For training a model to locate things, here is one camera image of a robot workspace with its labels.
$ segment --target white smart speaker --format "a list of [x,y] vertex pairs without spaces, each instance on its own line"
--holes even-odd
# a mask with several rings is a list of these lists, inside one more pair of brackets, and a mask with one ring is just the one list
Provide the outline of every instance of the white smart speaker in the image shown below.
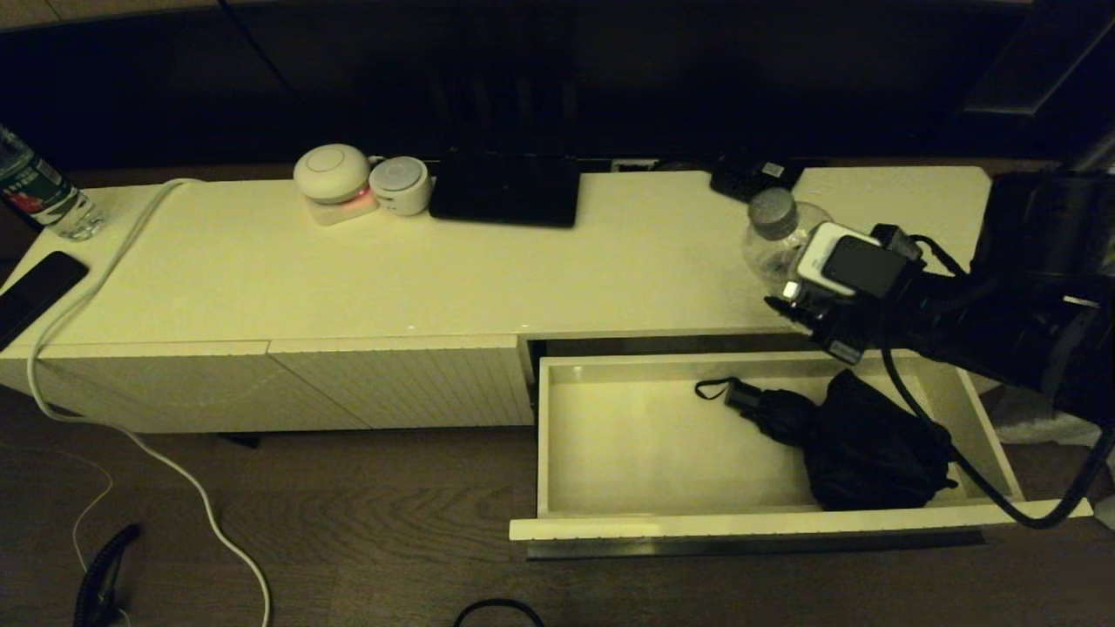
[[320,204],[346,203],[368,191],[368,157],[347,144],[319,146],[294,165],[294,184]]
[[389,158],[371,171],[368,181],[379,205],[397,215],[426,211],[434,191],[426,164],[415,157]]

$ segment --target black cable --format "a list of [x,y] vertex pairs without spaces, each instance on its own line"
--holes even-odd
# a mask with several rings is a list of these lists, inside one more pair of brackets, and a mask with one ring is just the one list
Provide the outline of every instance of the black cable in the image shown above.
[[[138,537],[138,524],[125,527],[100,549],[97,557],[89,563],[89,569],[85,572],[81,586],[77,592],[77,604],[74,608],[74,627],[94,627],[107,624],[106,620],[112,616],[110,612],[116,609],[114,587],[116,585],[116,575],[119,572],[120,560],[124,559],[124,549]],[[101,604],[98,602],[98,596],[101,594],[101,588],[104,588],[105,579],[108,577],[110,568],[114,568],[112,580],[108,588],[105,589],[105,601]]]
[[[902,377],[899,375],[898,368],[894,366],[894,357],[891,355],[891,346],[889,338],[889,329],[886,327],[886,314],[885,308],[881,307],[879,311],[880,318],[880,334],[879,334],[879,350],[883,355],[883,366],[886,368],[886,374],[891,377],[891,383],[894,384],[894,388],[898,389],[899,395],[905,401],[910,409],[913,411],[914,415],[919,418],[933,423],[933,418],[929,417],[925,409],[914,399],[913,395],[906,388],[905,384],[902,383]],[[1002,495],[991,482],[989,482],[983,475],[979,473],[978,470],[968,461],[967,457],[956,447],[956,445],[950,441],[948,443],[949,451],[952,454],[953,460],[957,465],[960,466],[964,474],[967,474],[980,490],[983,491],[991,499],[996,505],[999,507],[1004,512],[1007,513],[1011,519],[1024,527],[1030,529],[1050,529],[1065,521],[1073,513],[1080,501],[1084,500],[1088,492],[1088,486],[1095,481],[1099,471],[1104,467],[1104,462],[1107,456],[1111,455],[1112,451],[1115,450],[1115,422],[1107,423],[1103,427],[1103,432],[1099,435],[1099,440],[1096,442],[1095,446],[1092,447],[1092,452],[1088,453],[1087,460],[1080,466],[1080,471],[1077,473],[1076,479],[1069,485],[1065,495],[1061,498],[1057,507],[1053,509],[1048,514],[1041,518],[1032,518],[1021,512],[1018,508],[1014,505],[1006,496]]]
[[281,85],[282,88],[287,90],[287,94],[289,94],[290,97],[294,98],[294,100],[302,106],[302,108],[310,116],[310,118],[314,120],[314,123],[317,123],[317,117],[313,115],[313,109],[302,98],[302,95],[299,94],[298,89],[295,89],[293,85],[287,81],[287,77],[284,77],[282,73],[279,71],[279,66],[277,66],[274,61],[271,60],[271,57],[268,56],[263,47],[260,46],[260,44],[255,40],[254,37],[252,37],[252,32],[248,30],[248,27],[244,26],[244,22],[240,21],[240,16],[237,16],[236,11],[234,11],[232,7],[229,6],[227,0],[216,0],[216,3],[219,7],[221,7],[221,10],[224,12],[225,17],[229,18],[229,21],[232,22],[232,26],[235,27],[236,31],[240,32],[240,36],[244,38],[244,41],[255,52],[255,56],[258,56],[260,60],[263,61],[263,65],[265,65],[268,67],[268,70],[270,70],[271,74],[275,77],[275,80],[279,81],[279,85]]
[[459,615],[457,615],[457,619],[453,623],[453,627],[460,627],[460,625],[465,621],[465,617],[476,611],[477,609],[482,609],[485,607],[510,607],[513,609],[517,609],[518,611],[525,614],[526,617],[531,619],[531,623],[534,624],[534,627],[545,627],[545,625],[542,624],[542,619],[539,618],[539,615],[535,614],[534,610],[531,609],[529,605],[521,601],[516,601],[515,599],[484,599],[483,601],[476,601],[473,605],[466,607],[464,610],[462,610]]
[[948,270],[949,273],[951,273],[952,276],[954,277],[968,276],[968,272],[966,272],[964,269],[961,268],[959,263],[957,263],[957,260],[952,259],[951,254],[944,252],[944,249],[941,248],[941,244],[933,241],[933,238],[927,235],[910,235],[910,241],[915,243],[921,242],[928,245],[929,251],[933,253],[933,257],[935,257],[938,261],[940,261],[941,264],[944,266],[944,269]]

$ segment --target black phone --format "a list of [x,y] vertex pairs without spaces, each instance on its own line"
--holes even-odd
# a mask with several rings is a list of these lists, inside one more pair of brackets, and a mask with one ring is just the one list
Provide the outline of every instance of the black phone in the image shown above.
[[0,350],[88,273],[84,263],[55,251],[0,295]]

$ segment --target cabinet door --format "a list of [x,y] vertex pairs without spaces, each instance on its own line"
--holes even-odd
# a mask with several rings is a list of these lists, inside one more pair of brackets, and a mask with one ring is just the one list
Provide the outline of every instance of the cabinet door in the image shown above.
[[268,353],[374,428],[534,423],[515,336],[272,341]]
[[41,359],[48,401],[137,432],[366,428],[268,357],[263,341],[58,346]]

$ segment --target plastic water bottle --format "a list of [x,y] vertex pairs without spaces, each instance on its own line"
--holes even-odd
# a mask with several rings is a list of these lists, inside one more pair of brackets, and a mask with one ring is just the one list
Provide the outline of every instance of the plastic water bottle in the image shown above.
[[3,126],[0,126],[0,200],[71,240],[88,240],[105,222],[97,205],[81,190]]
[[757,194],[747,206],[752,223],[744,234],[744,261],[763,280],[767,291],[782,293],[797,251],[809,231],[832,218],[815,204],[797,202],[782,187]]

